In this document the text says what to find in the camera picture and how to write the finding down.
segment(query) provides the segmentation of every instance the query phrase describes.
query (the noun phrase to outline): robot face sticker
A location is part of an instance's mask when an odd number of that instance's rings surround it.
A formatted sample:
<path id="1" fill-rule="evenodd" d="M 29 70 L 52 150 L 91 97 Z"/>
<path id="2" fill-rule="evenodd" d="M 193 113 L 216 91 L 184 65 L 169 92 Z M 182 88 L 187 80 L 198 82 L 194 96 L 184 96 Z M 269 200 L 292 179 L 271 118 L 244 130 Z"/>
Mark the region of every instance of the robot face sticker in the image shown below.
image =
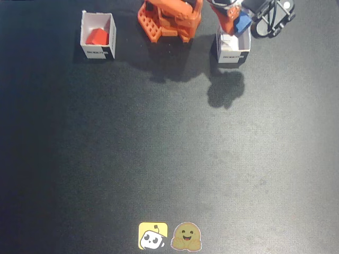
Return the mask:
<path id="1" fill-rule="evenodd" d="M 165 237 L 159 233 L 146 231 L 141 238 L 140 245 L 144 250 L 156 250 L 158 248 L 162 248 L 165 245 L 164 238 Z"/>
<path id="2" fill-rule="evenodd" d="M 139 249 L 156 250 L 165 246 L 167 224 L 163 222 L 143 222 L 139 225 Z"/>
<path id="3" fill-rule="evenodd" d="M 178 225 L 173 234 L 171 247 L 189 252 L 201 250 L 201 232 L 198 226 L 191 222 Z"/>

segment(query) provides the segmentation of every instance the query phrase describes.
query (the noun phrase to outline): red block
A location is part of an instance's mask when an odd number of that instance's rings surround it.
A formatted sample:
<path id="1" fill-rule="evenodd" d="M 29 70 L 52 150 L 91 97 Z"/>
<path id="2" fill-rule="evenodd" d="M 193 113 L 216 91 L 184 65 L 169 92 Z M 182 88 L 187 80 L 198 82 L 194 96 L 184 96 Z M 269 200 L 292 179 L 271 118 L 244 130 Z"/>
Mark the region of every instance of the red block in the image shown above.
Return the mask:
<path id="1" fill-rule="evenodd" d="M 108 33 L 101 28 L 93 29 L 90 36 L 86 40 L 86 44 L 91 45 L 108 45 L 109 36 Z"/>

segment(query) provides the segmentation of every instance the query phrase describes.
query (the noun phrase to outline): small cardboard box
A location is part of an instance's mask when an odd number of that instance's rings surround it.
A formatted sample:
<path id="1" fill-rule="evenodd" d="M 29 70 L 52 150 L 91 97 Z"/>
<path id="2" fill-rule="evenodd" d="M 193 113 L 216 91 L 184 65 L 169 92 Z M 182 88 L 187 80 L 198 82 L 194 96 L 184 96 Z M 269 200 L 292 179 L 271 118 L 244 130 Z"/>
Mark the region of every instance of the small cardboard box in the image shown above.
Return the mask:
<path id="1" fill-rule="evenodd" d="M 86 44 L 93 29 L 101 28 L 109 34 L 108 45 Z M 80 45 L 87 58 L 114 59 L 115 44 L 117 42 L 117 28 L 111 13 L 88 13 L 83 11 L 81 19 Z"/>
<path id="2" fill-rule="evenodd" d="M 251 49 L 250 28 L 238 38 L 225 33 L 219 26 L 216 36 L 218 63 L 241 65 L 246 61 Z"/>

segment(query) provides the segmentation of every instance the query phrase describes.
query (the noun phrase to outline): smiley face sticker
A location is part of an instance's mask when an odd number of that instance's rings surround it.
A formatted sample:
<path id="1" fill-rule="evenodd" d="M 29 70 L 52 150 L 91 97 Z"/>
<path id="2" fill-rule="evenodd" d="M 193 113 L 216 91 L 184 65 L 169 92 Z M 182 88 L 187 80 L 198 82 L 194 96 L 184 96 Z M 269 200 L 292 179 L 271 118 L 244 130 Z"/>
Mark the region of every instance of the smiley face sticker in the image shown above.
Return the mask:
<path id="1" fill-rule="evenodd" d="M 188 250 L 195 252 L 201 250 L 201 232 L 197 225 L 184 222 L 174 231 L 171 247 L 175 250 Z"/>

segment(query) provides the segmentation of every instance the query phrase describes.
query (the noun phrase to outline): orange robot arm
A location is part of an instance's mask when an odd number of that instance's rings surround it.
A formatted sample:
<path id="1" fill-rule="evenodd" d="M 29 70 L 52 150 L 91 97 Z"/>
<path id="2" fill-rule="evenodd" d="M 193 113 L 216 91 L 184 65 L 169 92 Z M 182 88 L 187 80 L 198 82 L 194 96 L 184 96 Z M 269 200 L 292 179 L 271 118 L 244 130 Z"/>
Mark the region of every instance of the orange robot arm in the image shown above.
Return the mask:
<path id="1" fill-rule="evenodd" d="M 147 0 L 153 5 L 180 19 L 187 19 L 193 12 L 191 5 L 182 0 Z"/>
<path id="2" fill-rule="evenodd" d="M 218 9 L 211 5 L 212 10 L 216 13 L 221 28 L 229 35 L 234 35 L 234 20 L 239 17 L 240 6 L 236 5 L 227 10 L 227 15 L 222 14 Z"/>

